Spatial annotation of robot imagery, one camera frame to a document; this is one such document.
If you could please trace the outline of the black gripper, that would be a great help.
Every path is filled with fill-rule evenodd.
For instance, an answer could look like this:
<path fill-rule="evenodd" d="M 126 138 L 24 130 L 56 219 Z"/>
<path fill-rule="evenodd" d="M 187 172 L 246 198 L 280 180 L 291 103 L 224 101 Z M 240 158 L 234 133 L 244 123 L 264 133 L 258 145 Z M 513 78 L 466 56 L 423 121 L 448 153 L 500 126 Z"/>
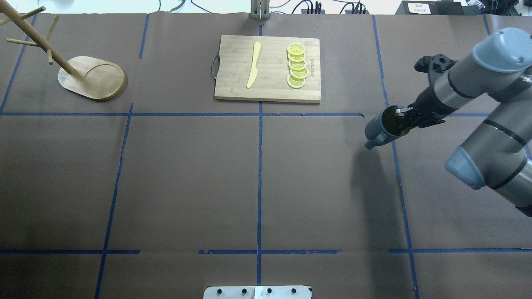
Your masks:
<path fill-rule="evenodd" d="M 393 109 L 394 126 L 397 130 L 410 130 L 414 127 L 424 128 L 445 122 L 445 117 L 455 112 L 443 104 L 436 96 L 433 87 L 422 91 L 410 107 Z"/>

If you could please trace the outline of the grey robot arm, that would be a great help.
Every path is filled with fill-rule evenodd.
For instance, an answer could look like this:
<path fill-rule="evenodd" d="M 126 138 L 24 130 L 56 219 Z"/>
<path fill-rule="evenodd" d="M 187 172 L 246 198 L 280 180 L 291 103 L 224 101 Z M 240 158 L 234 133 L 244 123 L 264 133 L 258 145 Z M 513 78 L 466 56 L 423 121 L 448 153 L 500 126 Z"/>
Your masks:
<path fill-rule="evenodd" d="M 474 190 L 490 187 L 526 216 L 531 216 L 531 159 L 521 150 L 531 140 L 531 49 L 528 32 L 502 28 L 450 66 L 434 67 L 444 58 L 425 57 L 422 70 L 437 78 L 414 103 L 392 107 L 388 129 L 403 136 L 414 127 L 442 124 L 487 94 L 498 105 L 445 168 Z"/>

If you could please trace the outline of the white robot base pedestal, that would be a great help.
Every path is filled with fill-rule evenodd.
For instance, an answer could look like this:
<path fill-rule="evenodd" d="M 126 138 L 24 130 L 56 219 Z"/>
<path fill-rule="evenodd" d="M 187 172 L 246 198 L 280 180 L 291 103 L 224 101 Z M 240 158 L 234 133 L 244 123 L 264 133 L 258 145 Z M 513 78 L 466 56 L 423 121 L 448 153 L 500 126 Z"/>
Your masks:
<path fill-rule="evenodd" d="M 204 299 L 312 299 L 310 286 L 211 286 L 205 289 Z"/>

